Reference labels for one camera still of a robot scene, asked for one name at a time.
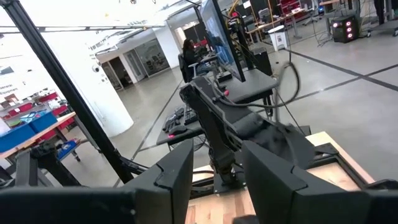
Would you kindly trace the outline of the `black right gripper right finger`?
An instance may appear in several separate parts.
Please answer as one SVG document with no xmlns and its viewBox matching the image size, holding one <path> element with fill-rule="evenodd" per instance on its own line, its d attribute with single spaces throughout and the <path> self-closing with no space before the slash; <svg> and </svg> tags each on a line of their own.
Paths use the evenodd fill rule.
<svg viewBox="0 0 398 224">
<path fill-rule="evenodd" d="M 398 224 L 398 190 L 346 191 L 251 141 L 242 158 L 260 224 Z"/>
</svg>

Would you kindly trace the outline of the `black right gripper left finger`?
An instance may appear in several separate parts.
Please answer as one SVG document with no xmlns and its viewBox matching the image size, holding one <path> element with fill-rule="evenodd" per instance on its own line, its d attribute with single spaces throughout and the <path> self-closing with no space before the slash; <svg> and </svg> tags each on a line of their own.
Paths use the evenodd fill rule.
<svg viewBox="0 0 398 224">
<path fill-rule="evenodd" d="M 0 190 L 0 224 L 184 224 L 193 142 L 184 141 L 119 188 L 39 185 L 39 149 L 17 156 L 16 177 Z"/>
</svg>

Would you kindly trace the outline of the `black computer mouse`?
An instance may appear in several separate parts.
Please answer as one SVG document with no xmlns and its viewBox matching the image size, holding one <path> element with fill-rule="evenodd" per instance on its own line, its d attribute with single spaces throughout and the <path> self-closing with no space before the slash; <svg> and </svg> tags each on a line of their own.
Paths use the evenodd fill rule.
<svg viewBox="0 0 398 224">
<path fill-rule="evenodd" d="M 185 133 L 188 130 L 188 128 L 184 125 L 178 125 L 174 126 L 169 130 L 169 136 L 176 136 L 182 133 Z"/>
</svg>

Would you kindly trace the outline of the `black keyboard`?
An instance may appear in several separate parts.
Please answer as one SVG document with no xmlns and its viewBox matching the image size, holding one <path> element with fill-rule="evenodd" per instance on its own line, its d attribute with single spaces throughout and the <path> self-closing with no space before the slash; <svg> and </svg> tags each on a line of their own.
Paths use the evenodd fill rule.
<svg viewBox="0 0 398 224">
<path fill-rule="evenodd" d="M 184 125 L 188 125 L 198 121 L 198 116 L 189 106 L 184 109 Z"/>
</svg>

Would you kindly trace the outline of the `black desk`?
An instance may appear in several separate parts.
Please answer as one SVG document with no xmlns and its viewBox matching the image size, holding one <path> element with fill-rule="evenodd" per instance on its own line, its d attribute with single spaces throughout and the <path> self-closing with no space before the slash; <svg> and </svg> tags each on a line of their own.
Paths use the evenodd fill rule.
<svg viewBox="0 0 398 224">
<path fill-rule="evenodd" d="M 276 81 L 258 69 L 246 70 L 244 76 L 246 78 L 245 82 L 240 82 L 238 79 L 232 78 L 222 83 L 229 90 L 228 99 L 238 104 L 262 100 L 265 105 L 269 105 L 271 103 L 272 89 L 275 87 Z M 171 128 L 184 125 L 184 109 L 186 107 L 187 105 L 182 105 L 177 111 L 167 116 L 157 138 L 156 145 L 166 143 L 168 146 L 171 146 L 204 133 L 199 121 L 196 121 L 186 125 L 188 130 L 185 133 L 169 136 Z"/>
</svg>

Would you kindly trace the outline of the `white waste bin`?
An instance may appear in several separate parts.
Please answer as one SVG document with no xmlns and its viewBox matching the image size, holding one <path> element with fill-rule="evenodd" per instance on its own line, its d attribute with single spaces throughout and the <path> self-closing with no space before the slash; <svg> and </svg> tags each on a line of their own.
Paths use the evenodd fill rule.
<svg viewBox="0 0 398 224">
<path fill-rule="evenodd" d="M 287 38 L 284 25 L 277 26 L 268 30 L 269 37 L 275 51 L 287 48 Z"/>
</svg>

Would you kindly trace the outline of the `wooden work table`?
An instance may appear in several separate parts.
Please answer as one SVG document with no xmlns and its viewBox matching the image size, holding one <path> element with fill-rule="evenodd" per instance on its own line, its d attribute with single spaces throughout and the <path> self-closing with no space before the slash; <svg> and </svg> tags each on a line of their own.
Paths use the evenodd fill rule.
<svg viewBox="0 0 398 224">
<path fill-rule="evenodd" d="M 43 131 L 35 134 L 34 136 L 32 136 L 31 138 L 27 139 L 26 141 L 24 141 L 24 142 L 20 143 L 19 145 L 7 150 L 6 152 L 0 152 L 0 159 L 6 159 L 7 157 L 11 156 L 12 154 L 27 148 L 28 146 L 30 146 L 31 144 L 35 143 L 36 140 L 40 139 L 44 134 L 46 134 L 49 131 L 55 130 L 59 137 L 63 137 L 64 138 L 65 136 L 63 135 L 62 132 L 60 132 L 58 130 L 58 127 L 62 123 L 64 123 L 66 120 L 68 120 L 70 118 L 74 118 L 75 116 L 76 116 L 76 113 L 72 112 L 72 113 L 68 113 L 65 116 L 62 116 L 62 117 L 58 118 L 56 123 L 50 125 L 49 127 L 44 129 Z"/>
</svg>

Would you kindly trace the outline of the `white pillar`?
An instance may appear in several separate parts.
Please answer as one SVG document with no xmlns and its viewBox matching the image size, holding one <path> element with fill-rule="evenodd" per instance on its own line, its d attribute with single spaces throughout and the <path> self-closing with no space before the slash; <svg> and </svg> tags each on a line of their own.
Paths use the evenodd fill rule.
<svg viewBox="0 0 398 224">
<path fill-rule="evenodd" d="M 68 32 L 42 36 L 106 135 L 111 138 L 127 131 L 134 121 L 83 38 Z"/>
</svg>

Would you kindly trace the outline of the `large flat monitor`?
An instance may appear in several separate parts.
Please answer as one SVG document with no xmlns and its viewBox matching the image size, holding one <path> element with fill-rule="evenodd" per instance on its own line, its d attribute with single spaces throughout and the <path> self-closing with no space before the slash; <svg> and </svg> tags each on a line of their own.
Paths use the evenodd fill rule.
<svg viewBox="0 0 398 224">
<path fill-rule="evenodd" d="M 221 67 L 240 82 L 245 82 L 246 78 L 217 0 L 203 0 L 200 15 Z"/>
</svg>

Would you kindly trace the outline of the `person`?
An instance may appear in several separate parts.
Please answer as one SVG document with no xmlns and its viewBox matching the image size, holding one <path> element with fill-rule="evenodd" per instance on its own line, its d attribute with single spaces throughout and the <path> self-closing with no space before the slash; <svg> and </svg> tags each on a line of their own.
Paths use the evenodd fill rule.
<svg viewBox="0 0 398 224">
<path fill-rule="evenodd" d="M 183 42 L 183 68 L 188 78 L 193 78 L 194 69 L 199 70 L 201 58 L 195 56 L 193 41 L 185 39 Z"/>
</svg>

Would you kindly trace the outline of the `computer tower with glowing fans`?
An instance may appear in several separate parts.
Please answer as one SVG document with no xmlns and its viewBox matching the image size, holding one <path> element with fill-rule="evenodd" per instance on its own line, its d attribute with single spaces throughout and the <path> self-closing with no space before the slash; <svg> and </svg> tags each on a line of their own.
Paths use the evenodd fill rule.
<svg viewBox="0 0 398 224">
<path fill-rule="evenodd" d="M 359 22 L 356 16 L 340 16 L 331 21 L 333 41 L 348 43 L 359 37 Z"/>
</svg>

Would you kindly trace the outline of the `blue storage bin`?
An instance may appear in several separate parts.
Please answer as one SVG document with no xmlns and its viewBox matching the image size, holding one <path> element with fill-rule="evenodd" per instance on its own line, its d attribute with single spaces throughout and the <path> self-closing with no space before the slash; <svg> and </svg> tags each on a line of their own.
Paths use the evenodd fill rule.
<svg viewBox="0 0 398 224">
<path fill-rule="evenodd" d="M 42 113 L 39 117 L 35 117 L 28 125 L 35 133 L 39 133 L 57 122 L 57 118 L 52 112 Z"/>
<path fill-rule="evenodd" d="M 23 124 L 22 126 L 13 128 L 4 134 L 0 134 L 0 153 L 16 147 L 35 135 L 36 132 L 29 124 Z"/>
</svg>

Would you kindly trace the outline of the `red storage bin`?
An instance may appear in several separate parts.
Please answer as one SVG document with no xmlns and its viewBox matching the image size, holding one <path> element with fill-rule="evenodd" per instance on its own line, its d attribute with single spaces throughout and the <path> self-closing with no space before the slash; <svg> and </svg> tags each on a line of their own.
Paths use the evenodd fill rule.
<svg viewBox="0 0 398 224">
<path fill-rule="evenodd" d="M 47 95 L 41 96 L 41 97 L 37 100 L 37 102 L 39 102 L 39 103 L 45 103 L 45 102 L 48 102 L 48 101 L 51 101 L 51 100 L 56 100 L 57 98 L 58 98 L 57 92 L 52 92 L 52 93 L 49 93 L 49 94 L 47 94 Z"/>
<path fill-rule="evenodd" d="M 29 111 L 32 108 L 33 108 L 32 103 L 26 103 L 24 105 L 21 105 L 21 106 L 15 108 L 15 109 L 9 110 L 7 113 L 9 116 L 16 116 L 17 114 Z"/>
</svg>

